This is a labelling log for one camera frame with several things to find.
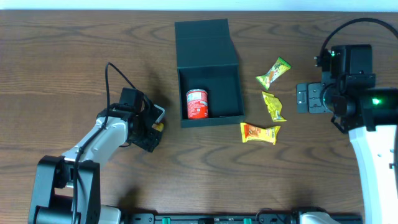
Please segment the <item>small yellow snack packet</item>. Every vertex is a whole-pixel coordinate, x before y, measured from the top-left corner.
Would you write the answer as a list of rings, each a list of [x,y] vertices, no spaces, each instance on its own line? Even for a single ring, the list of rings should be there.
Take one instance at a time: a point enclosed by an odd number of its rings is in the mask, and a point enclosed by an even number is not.
[[[163,123],[154,123],[152,125],[152,128],[158,132],[162,132],[164,130],[164,124]]]

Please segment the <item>red cylindrical can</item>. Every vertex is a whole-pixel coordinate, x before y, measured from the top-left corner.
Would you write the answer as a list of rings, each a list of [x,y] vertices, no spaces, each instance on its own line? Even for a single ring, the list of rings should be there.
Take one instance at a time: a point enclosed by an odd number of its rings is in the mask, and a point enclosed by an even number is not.
[[[187,92],[188,119],[208,118],[208,94],[202,89],[193,89]]]

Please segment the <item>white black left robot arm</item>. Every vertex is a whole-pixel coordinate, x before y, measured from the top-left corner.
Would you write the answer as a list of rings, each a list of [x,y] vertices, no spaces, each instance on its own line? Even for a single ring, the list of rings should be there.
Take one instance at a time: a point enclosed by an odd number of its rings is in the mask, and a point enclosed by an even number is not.
[[[152,152],[161,139],[165,110],[151,102],[113,103],[90,132],[61,156],[37,164],[29,223],[127,223],[120,209],[101,204],[100,170],[123,144]]]

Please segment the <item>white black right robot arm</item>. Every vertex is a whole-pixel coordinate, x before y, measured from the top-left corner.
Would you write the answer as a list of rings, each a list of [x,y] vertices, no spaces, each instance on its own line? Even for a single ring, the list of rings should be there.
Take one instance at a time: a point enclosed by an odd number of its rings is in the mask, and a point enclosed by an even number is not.
[[[300,113],[331,113],[357,159],[366,223],[397,223],[397,89],[297,85]]]

